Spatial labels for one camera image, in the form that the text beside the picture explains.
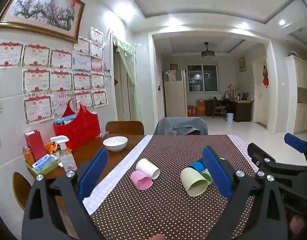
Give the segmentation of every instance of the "blue gripper pad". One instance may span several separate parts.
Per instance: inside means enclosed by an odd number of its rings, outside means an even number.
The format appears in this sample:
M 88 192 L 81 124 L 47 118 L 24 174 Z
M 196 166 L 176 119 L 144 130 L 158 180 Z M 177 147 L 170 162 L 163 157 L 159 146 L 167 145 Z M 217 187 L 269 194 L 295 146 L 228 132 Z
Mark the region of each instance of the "blue gripper pad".
M 215 182 L 219 193 L 226 199 L 231 200 L 233 193 L 231 192 L 231 181 L 223 167 L 215 157 L 216 153 L 213 153 L 209 147 L 205 147 L 203 150 L 203 161 L 210 172 L 213 181 Z
M 105 148 L 101 148 L 79 181 L 78 197 L 80 201 L 90 196 L 107 162 L 108 152 Z
M 284 140 L 285 143 L 300 153 L 305 153 L 307 151 L 307 142 L 297 138 L 296 136 L 293 136 L 290 133 L 285 134 Z

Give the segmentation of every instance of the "refrigerator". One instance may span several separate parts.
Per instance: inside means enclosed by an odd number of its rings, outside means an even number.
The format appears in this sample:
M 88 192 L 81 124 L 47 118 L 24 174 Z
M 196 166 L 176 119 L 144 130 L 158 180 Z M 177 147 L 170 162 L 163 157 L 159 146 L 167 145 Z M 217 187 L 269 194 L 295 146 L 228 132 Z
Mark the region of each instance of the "refrigerator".
M 185 70 L 163 73 L 166 117 L 187 117 L 187 85 Z

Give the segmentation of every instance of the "white bowl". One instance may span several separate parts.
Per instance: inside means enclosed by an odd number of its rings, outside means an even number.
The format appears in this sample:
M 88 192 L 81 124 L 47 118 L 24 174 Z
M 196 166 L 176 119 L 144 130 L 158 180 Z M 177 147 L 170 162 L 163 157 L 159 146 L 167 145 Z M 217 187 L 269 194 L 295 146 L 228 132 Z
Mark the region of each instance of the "white bowl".
M 118 152 L 126 147 L 128 139 L 124 136 L 110 137 L 103 141 L 105 148 L 112 152 Z

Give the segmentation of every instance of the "red hanging organizer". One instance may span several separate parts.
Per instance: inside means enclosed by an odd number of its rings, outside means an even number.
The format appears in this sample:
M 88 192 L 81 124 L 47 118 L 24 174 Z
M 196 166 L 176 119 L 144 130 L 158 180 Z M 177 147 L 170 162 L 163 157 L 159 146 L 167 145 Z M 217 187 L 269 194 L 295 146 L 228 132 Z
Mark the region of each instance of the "red hanging organizer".
M 62 117 L 75 114 L 70 107 L 70 101 Z M 68 124 L 54 124 L 55 135 L 65 135 L 69 138 L 66 143 L 71 150 L 83 145 L 100 134 L 98 115 L 89 112 L 86 107 L 79 102 L 80 108 L 75 119 Z

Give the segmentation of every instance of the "white tile floor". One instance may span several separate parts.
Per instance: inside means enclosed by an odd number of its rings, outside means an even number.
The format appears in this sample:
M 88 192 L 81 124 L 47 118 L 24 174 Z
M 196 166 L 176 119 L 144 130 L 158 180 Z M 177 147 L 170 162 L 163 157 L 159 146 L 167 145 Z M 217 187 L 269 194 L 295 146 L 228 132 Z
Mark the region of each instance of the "white tile floor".
M 209 134 L 232 134 L 239 136 L 246 144 L 255 143 L 270 154 L 276 162 L 307 165 L 305 156 L 284 142 L 285 133 L 272 134 L 254 122 L 226 122 L 222 117 L 201 116 L 208 124 Z M 307 132 L 297 134 L 307 140 Z

